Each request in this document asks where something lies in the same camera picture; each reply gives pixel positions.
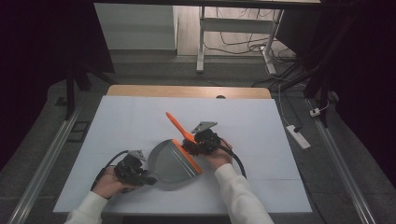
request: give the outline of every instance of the white tabletop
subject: white tabletop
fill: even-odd
[[[54,212],[78,207],[97,173],[118,152],[142,149],[147,158],[163,140],[181,142],[165,112],[172,113],[186,130],[200,121],[218,122],[212,130],[233,145],[248,182],[268,212],[312,211],[274,100],[105,96]],[[105,212],[227,214],[213,170],[205,159],[194,159],[204,171],[201,175],[176,186],[158,183],[115,196]],[[236,162],[234,168],[240,173]]]

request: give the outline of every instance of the metal frame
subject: metal frame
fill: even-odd
[[[78,107],[76,108],[74,113],[71,115],[70,120],[65,120],[62,123],[61,128],[59,129],[51,145],[49,146],[46,155],[44,156],[37,170],[35,171],[35,175],[33,176],[25,192],[21,196],[18,205],[15,207],[14,212],[8,220],[8,224],[24,223],[26,218],[29,216],[32,207],[35,204],[35,200],[37,199],[40,190],[43,188],[44,183],[46,182],[47,177],[50,174],[52,166],[58,158],[62,147],[64,146],[67,135],[69,135],[70,130],[73,128],[78,114],[81,111],[81,107],[85,100],[85,95],[86,93],[82,94],[82,99],[79,102]]]
[[[197,55],[197,73],[201,74],[204,72],[205,32],[229,32],[269,35],[267,45],[262,51],[262,56],[264,57],[270,75],[275,75],[276,70],[274,65],[271,63],[269,51],[274,41],[282,13],[283,10],[276,10],[276,17],[273,21],[206,18],[205,7],[200,7],[200,36]]]
[[[164,6],[191,6],[191,7],[251,7],[268,9],[294,9],[294,10],[331,10],[351,9],[361,0],[350,0],[342,3],[305,3],[305,2],[277,2],[263,0],[84,0],[94,3],[109,4],[138,4],[138,5],[164,5]]]
[[[307,106],[312,109],[314,108],[309,100],[305,100]],[[338,174],[344,182],[344,186],[346,190],[349,192],[352,202],[355,205],[356,211],[358,212],[359,217],[361,218],[361,223],[364,224],[375,224],[375,218],[373,216],[373,212],[371,211],[369,205],[364,199],[363,194],[361,193],[358,184],[350,173],[347,163],[344,161],[343,155],[340,152],[337,144],[332,138],[332,134],[330,131],[324,127],[323,123],[320,122],[319,119],[315,119],[315,123],[317,125],[318,131],[326,145],[326,148],[329,150],[330,156],[332,157],[332,161],[334,162],[335,167],[337,168]]]

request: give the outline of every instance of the white sleeve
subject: white sleeve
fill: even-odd
[[[90,191],[78,209],[67,216],[65,224],[100,224],[101,214],[107,204],[107,199]]]
[[[215,177],[233,224],[274,224],[260,200],[252,193],[248,181],[238,175],[230,163],[220,166]]]

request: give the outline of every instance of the orange handle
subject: orange handle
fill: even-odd
[[[166,112],[166,116],[171,120],[171,122],[175,125],[175,127],[178,129],[179,132],[181,132],[181,134],[183,134],[183,137],[187,140],[189,140],[190,142],[193,142],[196,144],[195,140],[194,140],[194,136],[188,132],[186,132],[183,127],[181,127],[181,125],[177,122],[177,120],[171,115],[171,113]]]

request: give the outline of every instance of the gray floor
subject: gray floor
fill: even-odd
[[[186,53],[183,53],[186,56],[183,57],[159,52],[113,52],[112,59],[116,75],[109,76],[121,84],[225,87],[250,87],[254,82],[268,78],[262,64],[263,59],[252,57],[256,54],[230,58],[217,53],[209,55],[208,51],[206,53],[209,57],[205,58],[205,72],[198,75],[195,73],[196,58],[191,56],[196,54],[196,49],[192,47],[192,49],[183,50],[186,50]],[[289,65],[289,63],[275,64],[279,72],[285,70]],[[95,76],[90,76],[90,80],[93,84],[90,91],[76,90],[77,99],[81,99],[82,95],[86,97],[77,121],[92,121],[101,97],[106,94],[109,87],[107,83]],[[256,87],[268,87],[269,84],[262,83]],[[291,138],[289,139],[294,158],[305,180],[305,188],[314,212],[294,215],[271,214],[271,217],[275,223],[361,223],[355,212],[355,206],[333,165],[328,149],[318,134],[315,122],[308,114],[309,107],[302,95],[303,89],[304,87],[300,85],[289,89],[286,94],[290,102],[286,100],[285,93],[281,94],[280,100],[284,117],[289,123],[298,123],[293,109],[296,111],[304,124],[301,133],[312,146],[309,150],[300,150],[296,143]],[[273,92],[272,96],[280,108],[277,92]],[[0,223],[6,223],[9,220],[64,120],[65,107],[56,104],[60,97],[65,97],[64,82],[55,84],[49,89],[49,98],[40,117],[21,143],[18,151],[0,173]],[[396,190],[381,172],[367,149],[341,121],[334,110],[334,102],[328,108],[328,121],[329,130],[370,205],[377,223],[394,223],[396,220]],[[82,145],[73,140],[80,137],[80,133],[71,133],[68,136],[68,140],[72,141],[67,141],[64,144],[26,223],[63,223],[65,221],[65,214],[53,214],[51,211]],[[174,218],[161,219],[161,222],[158,222],[158,218],[149,217],[132,217],[128,218],[128,221],[134,221],[134,223],[185,223],[186,221],[195,223],[191,219]],[[201,221],[219,223],[224,220]],[[104,214],[104,223],[122,222],[122,217]]]

